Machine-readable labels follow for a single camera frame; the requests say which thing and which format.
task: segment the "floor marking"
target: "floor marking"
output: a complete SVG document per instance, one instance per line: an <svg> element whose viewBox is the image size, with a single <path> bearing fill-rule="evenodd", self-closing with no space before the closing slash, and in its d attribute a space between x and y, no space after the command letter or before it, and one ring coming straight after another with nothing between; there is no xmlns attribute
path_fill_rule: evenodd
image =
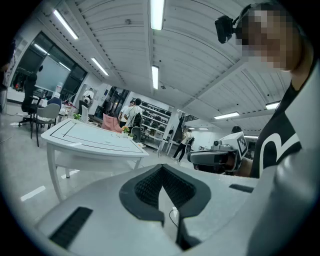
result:
<svg viewBox="0 0 320 256"><path fill-rule="evenodd" d="M36 194L39 194L40 192L44 191L45 189L46 189L45 186L40 186L40 187L36 188L35 190L31 191L30 193L25 194L24 196L21 196L20 199L23 202L27 199L34 197Z"/></svg>
<svg viewBox="0 0 320 256"><path fill-rule="evenodd" d="M80 170L72 170L70 171L70 176L76 174L77 172L79 172ZM64 180L65 178L67 178L66 174L62 175L61 178Z"/></svg>

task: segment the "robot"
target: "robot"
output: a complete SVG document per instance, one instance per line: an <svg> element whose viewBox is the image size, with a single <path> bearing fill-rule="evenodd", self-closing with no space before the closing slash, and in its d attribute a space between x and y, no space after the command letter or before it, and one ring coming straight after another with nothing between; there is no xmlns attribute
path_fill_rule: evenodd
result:
<svg viewBox="0 0 320 256"><path fill-rule="evenodd" d="M86 90L82 96L82 100L88 104L88 106L91 105L93 99L94 99L94 89L91 87L89 90Z"/></svg>
<svg viewBox="0 0 320 256"><path fill-rule="evenodd" d="M248 151L248 145L242 131L230 134L214 141L211 150L192 151L187 159L194 165L224 166L229 155L234 157L234 165L225 168L226 172L235 172L240 168L241 161Z"/></svg>

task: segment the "black backpack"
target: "black backpack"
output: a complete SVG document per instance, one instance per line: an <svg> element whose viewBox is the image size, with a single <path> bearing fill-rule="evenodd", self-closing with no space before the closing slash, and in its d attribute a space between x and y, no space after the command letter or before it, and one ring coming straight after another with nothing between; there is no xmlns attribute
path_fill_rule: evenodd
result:
<svg viewBox="0 0 320 256"><path fill-rule="evenodd" d="M192 146L194 141L195 141L195 137L192 137L192 139L189 140L188 145Z"/></svg>
<svg viewBox="0 0 320 256"><path fill-rule="evenodd" d="M143 122L140 112L136 113L132 119L132 127L140 127Z"/></svg>

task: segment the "headset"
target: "headset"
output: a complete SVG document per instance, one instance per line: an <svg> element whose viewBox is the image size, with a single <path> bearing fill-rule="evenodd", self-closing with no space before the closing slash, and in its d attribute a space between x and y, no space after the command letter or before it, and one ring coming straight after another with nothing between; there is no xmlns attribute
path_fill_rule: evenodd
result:
<svg viewBox="0 0 320 256"><path fill-rule="evenodd" d="M236 28L233 26L236 22L247 13L249 9L257 7L258 4L249 4L247 5L240 13L240 15L233 20L232 18L228 17L227 15L223 15L215 20L215 28L218 35L218 40L221 44L224 44L230 40L232 34L236 32Z"/></svg>

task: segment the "white device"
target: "white device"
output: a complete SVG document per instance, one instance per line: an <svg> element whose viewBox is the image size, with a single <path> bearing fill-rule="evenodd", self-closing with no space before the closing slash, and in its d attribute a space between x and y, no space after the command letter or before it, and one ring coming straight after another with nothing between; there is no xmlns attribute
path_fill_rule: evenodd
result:
<svg viewBox="0 0 320 256"><path fill-rule="evenodd" d="M229 134L219 140L215 140L213 146L211 146L212 150L217 151L238 151L238 157L240 160L244 158L245 154L248 151L247 142L245 139L245 135L242 131Z"/></svg>
<svg viewBox="0 0 320 256"><path fill-rule="evenodd" d="M189 162L195 165L223 166L228 157L233 155L234 165L226 168L226 172L237 171L241 166L241 160L248 151L245 135L242 131L230 134L213 142L211 150L192 151L188 154Z"/></svg>

